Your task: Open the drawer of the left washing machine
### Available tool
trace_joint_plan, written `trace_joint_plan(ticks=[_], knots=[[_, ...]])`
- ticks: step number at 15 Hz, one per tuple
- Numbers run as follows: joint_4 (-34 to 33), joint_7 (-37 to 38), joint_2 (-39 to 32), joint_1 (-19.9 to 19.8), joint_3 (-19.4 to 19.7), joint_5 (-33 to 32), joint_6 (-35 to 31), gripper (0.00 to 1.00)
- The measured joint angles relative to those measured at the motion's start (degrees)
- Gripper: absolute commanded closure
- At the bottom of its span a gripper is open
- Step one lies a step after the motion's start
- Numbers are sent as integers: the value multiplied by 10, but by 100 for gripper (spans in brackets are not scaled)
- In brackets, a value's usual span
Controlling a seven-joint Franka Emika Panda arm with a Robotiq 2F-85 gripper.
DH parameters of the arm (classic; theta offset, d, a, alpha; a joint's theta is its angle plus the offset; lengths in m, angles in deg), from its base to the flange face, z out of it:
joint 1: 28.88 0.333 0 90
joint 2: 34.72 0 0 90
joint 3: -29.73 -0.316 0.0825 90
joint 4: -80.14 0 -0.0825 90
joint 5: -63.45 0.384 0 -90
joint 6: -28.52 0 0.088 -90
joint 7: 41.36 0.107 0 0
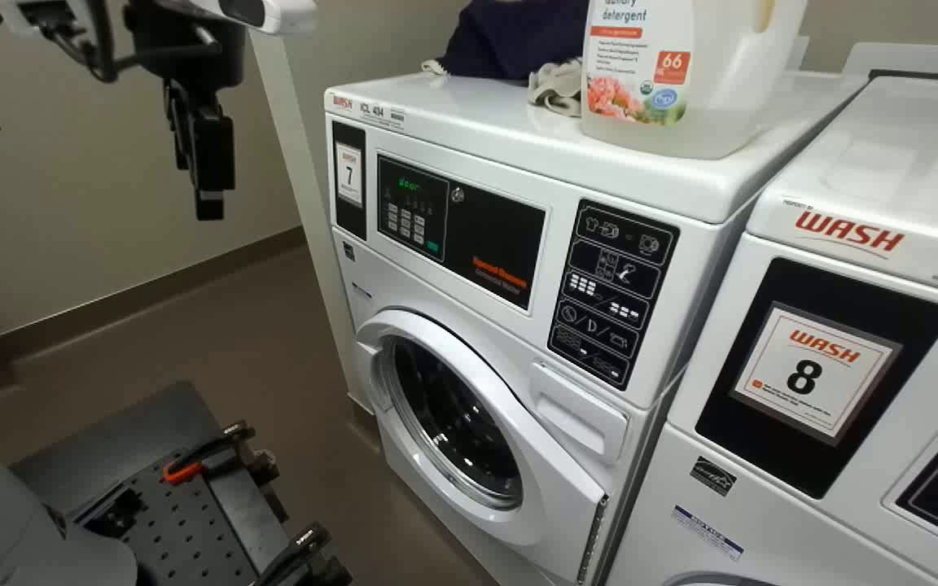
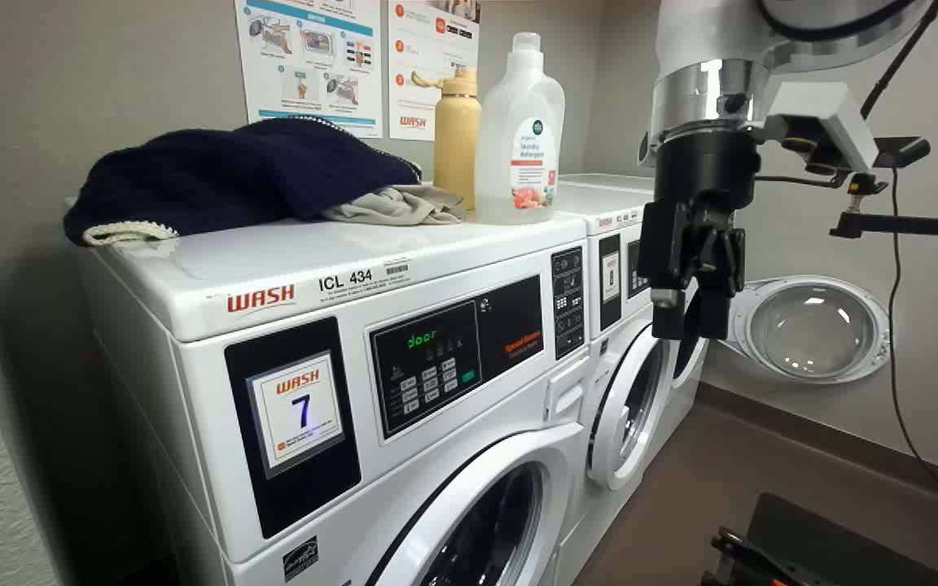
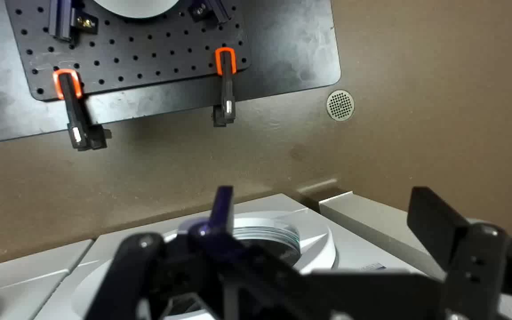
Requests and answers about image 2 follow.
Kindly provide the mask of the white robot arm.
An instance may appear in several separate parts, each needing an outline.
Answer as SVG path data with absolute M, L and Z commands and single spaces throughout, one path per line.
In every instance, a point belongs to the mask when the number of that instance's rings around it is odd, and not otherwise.
M 751 280 L 737 216 L 767 144 L 867 199 L 891 144 L 837 71 L 909 51 L 938 0 L 661 0 L 639 274 L 661 338 L 718 338 L 770 376 L 856 381 L 887 363 L 887 315 L 831 278 Z

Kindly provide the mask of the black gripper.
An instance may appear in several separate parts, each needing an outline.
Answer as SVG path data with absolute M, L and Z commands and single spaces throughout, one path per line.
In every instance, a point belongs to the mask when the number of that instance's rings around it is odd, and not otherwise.
M 746 129 L 686 134 L 655 154 L 655 199 L 646 206 L 639 274 L 655 285 L 657 338 L 680 338 L 684 375 L 704 338 L 723 338 L 743 285 L 746 236 L 733 216 L 751 203 L 760 173 Z

